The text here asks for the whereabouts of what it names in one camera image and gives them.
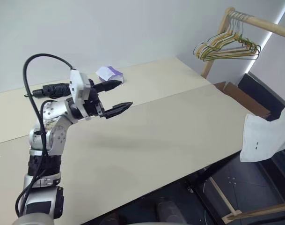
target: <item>cardboard box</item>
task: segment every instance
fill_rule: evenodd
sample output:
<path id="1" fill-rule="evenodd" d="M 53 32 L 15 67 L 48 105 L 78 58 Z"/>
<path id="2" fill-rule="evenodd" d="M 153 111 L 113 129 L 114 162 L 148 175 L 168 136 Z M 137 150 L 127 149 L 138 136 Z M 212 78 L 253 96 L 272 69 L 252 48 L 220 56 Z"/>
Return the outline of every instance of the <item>cardboard box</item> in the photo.
<path id="1" fill-rule="evenodd" d="M 226 84 L 226 82 L 216 83 L 215 87 L 222 91 L 224 94 L 232 97 L 242 106 L 250 110 L 254 115 L 260 116 L 262 118 L 267 118 L 270 111 L 255 101 L 252 97 L 247 95 L 244 91 L 239 89 L 232 83 Z"/>

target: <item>beige tabletop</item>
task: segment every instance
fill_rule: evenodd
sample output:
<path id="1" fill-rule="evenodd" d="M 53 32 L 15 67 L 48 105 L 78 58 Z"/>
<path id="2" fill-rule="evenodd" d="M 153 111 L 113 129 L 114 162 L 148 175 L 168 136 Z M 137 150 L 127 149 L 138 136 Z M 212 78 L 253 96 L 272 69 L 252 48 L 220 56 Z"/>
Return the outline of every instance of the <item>beige tabletop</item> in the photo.
<path id="1" fill-rule="evenodd" d="M 133 102 L 139 105 L 186 90 L 208 85 L 209 82 L 183 64 L 177 58 L 159 60 L 119 69 L 125 82 L 114 90 L 100 93 L 105 109 L 120 102 Z M 100 82 L 96 74 L 89 78 Z M 68 83 L 69 80 L 55 83 Z M 40 89 L 42 84 L 32 86 Z M 36 115 L 27 98 L 24 88 L 0 93 L 0 142 L 28 135 L 36 121 Z M 45 99 L 37 99 L 38 107 Z"/>
<path id="2" fill-rule="evenodd" d="M 143 91 L 157 93 L 153 99 L 109 120 L 94 118 L 69 128 L 61 166 L 64 212 L 55 224 L 87 222 L 241 149 L 248 110 L 180 63 L 168 71 L 178 77 L 172 85 L 167 82 L 169 88 L 188 90 L 164 97 L 164 88 L 146 82 Z M 191 76 L 195 88 L 189 90 L 182 75 Z M 133 91 L 120 95 L 117 103 L 136 96 Z M 27 137 L 0 143 L 0 224 L 16 219 L 28 149 Z"/>

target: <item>clothes hanger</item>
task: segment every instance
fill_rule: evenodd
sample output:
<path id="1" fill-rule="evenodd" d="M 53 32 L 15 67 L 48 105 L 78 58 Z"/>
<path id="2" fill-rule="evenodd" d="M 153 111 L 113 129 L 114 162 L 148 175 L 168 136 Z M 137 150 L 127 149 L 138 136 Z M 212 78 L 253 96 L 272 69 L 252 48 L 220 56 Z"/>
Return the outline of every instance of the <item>clothes hanger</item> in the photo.
<path id="1" fill-rule="evenodd" d="M 229 17 L 227 18 L 228 20 L 229 20 L 229 26 L 228 26 L 228 28 L 224 31 L 224 32 L 222 32 L 222 33 L 220 33 L 220 34 L 218 34 L 218 35 L 215 35 L 215 36 L 213 36 L 213 37 L 211 37 L 211 38 L 209 38 L 208 39 L 208 41 L 207 42 L 202 42 L 202 43 L 200 43 L 200 44 L 198 44 L 195 48 L 194 48 L 194 50 L 193 50 L 193 54 L 194 55 L 196 55 L 197 57 L 199 57 L 199 54 L 200 54 L 200 52 L 203 50 L 203 48 L 205 48 L 205 47 L 207 47 L 207 46 L 212 46 L 212 44 L 213 43 L 211 43 L 213 40 L 219 40 L 220 38 L 224 38 L 225 36 L 229 36 L 229 35 L 231 35 L 231 30 L 232 30 L 232 23 L 231 23 L 231 20 L 229 19 Z"/>
<path id="2" fill-rule="evenodd" d="M 225 36 L 222 39 L 217 40 L 214 45 L 208 46 L 207 48 L 203 49 L 202 52 L 199 55 L 199 58 L 202 60 L 209 52 L 212 51 L 219 51 L 223 46 L 226 46 L 232 42 L 235 42 L 239 38 L 239 31 L 240 27 L 238 25 L 237 20 L 231 20 L 230 25 L 233 22 L 233 29 L 230 32 L 230 36 Z"/>
<path id="3" fill-rule="evenodd" d="M 254 42 L 249 41 L 248 38 L 243 38 L 243 21 L 245 19 L 245 17 L 247 17 L 248 15 L 240 13 L 240 12 L 231 12 L 231 16 L 233 16 L 234 14 L 237 14 L 236 16 L 241 18 L 242 20 L 242 32 L 240 33 L 240 23 L 237 22 L 238 20 L 235 20 L 236 23 L 234 23 L 234 26 L 236 27 L 236 30 L 234 32 L 234 36 L 232 37 L 228 37 L 225 40 L 219 41 L 216 43 L 216 45 L 214 47 L 211 48 L 207 48 L 206 51 L 203 51 L 200 59 L 204 60 L 204 61 L 209 61 L 209 60 L 214 60 L 214 59 L 227 59 L 227 58 L 232 58 L 232 59 L 242 59 L 240 57 L 244 57 L 244 56 L 250 56 L 250 55 L 257 55 L 259 56 L 259 53 L 261 51 L 261 47 L 259 45 L 256 45 Z M 232 43 L 232 42 L 239 42 L 242 44 L 241 47 L 236 47 L 236 48 L 232 48 L 232 49 L 226 49 L 226 50 L 222 50 L 222 47 Z"/>

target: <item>purple and white box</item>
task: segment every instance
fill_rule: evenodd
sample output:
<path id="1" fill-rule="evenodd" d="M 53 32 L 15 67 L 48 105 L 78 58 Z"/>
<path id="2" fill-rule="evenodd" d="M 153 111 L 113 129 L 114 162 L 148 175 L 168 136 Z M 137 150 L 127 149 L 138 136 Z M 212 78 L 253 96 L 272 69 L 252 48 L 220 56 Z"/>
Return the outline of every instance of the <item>purple and white box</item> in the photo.
<path id="1" fill-rule="evenodd" d="M 101 67 L 96 71 L 96 74 L 99 76 L 102 82 L 111 81 L 111 80 L 118 80 L 121 81 L 122 83 L 124 82 L 123 73 L 117 71 L 112 66 Z"/>

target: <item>black cable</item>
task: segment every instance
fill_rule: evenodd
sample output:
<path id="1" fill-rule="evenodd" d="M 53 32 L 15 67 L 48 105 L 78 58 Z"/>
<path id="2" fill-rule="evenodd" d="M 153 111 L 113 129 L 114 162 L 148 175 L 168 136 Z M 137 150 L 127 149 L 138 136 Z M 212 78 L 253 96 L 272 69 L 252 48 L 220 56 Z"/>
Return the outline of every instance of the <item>black cable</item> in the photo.
<path id="1" fill-rule="evenodd" d="M 42 171 L 42 173 L 35 179 L 35 182 L 38 181 L 42 176 L 43 174 L 45 173 L 46 170 Z M 20 193 L 20 195 L 17 197 L 16 201 L 15 201 L 15 212 L 16 214 L 19 216 L 20 212 L 19 212 L 19 201 L 21 199 L 21 197 L 24 195 L 24 193 L 26 192 L 26 190 L 28 190 L 30 184 L 28 184 L 28 186 Z"/>
<path id="2" fill-rule="evenodd" d="M 54 59 L 57 59 L 65 64 L 68 65 L 68 67 L 70 69 L 73 69 L 73 66 L 68 63 L 67 61 L 65 61 L 64 59 L 58 57 L 58 56 L 55 56 L 55 55 L 51 55 L 51 54 L 47 54 L 47 53 L 40 53 L 40 54 L 35 54 L 35 55 L 32 55 L 30 58 L 28 58 L 24 64 L 24 67 L 23 67 L 23 72 L 22 72 L 22 77 L 23 77 L 23 81 L 24 81 L 24 86 L 25 86 L 25 89 L 26 89 L 26 92 L 29 96 L 29 100 L 30 100 L 30 103 L 34 109 L 34 112 L 37 116 L 37 119 L 39 121 L 39 124 L 40 124 L 40 135 L 41 135 L 41 140 L 42 140 L 42 145 L 43 145 L 43 149 L 42 149 L 42 154 L 41 154 L 41 157 L 39 159 L 39 162 L 38 162 L 38 166 L 37 166 L 37 170 L 35 171 L 35 174 L 33 175 L 33 178 L 31 180 L 31 183 L 21 192 L 21 194 L 18 196 L 17 200 L 16 200 L 16 203 L 15 203 L 15 211 L 16 211 L 16 214 L 18 217 L 21 217 L 23 212 L 24 212 L 24 209 L 25 209 L 25 204 L 26 204 L 26 201 L 27 201 L 27 198 L 29 196 L 29 193 L 32 189 L 32 186 L 33 184 L 37 181 L 37 178 L 39 176 L 37 176 L 38 174 L 38 171 L 42 165 L 42 161 L 43 161 L 43 157 L 45 155 L 47 155 L 47 149 L 46 149 L 46 132 L 45 132 L 45 128 L 44 128 L 44 121 L 43 121 L 43 117 L 41 116 L 41 114 L 39 113 L 38 111 L 38 108 L 34 102 L 34 99 L 32 97 L 32 94 L 31 94 L 31 91 L 30 91 L 30 88 L 29 88 L 29 84 L 28 84 L 28 80 L 27 80 L 27 68 L 28 68 L 28 65 L 29 63 L 35 59 L 35 58 L 38 58 L 38 57 L 50 57 L 50 58 L 54 58 Z M 20 210 L 18 210 L 18 203 L 20 201 L 20 198 L 23 196 L 23 193 L 25 193 L 25 196 L 24 196 L 24 199 L 21 203 L 21 208 Z"/>
<path id="3" fill-rule="evenodd" d="M 55 100 L 45 100 L 41 105 L 40 105 L 40 117 L 44 118 L 44 105 L 48 102 L 56 102 Z"/>

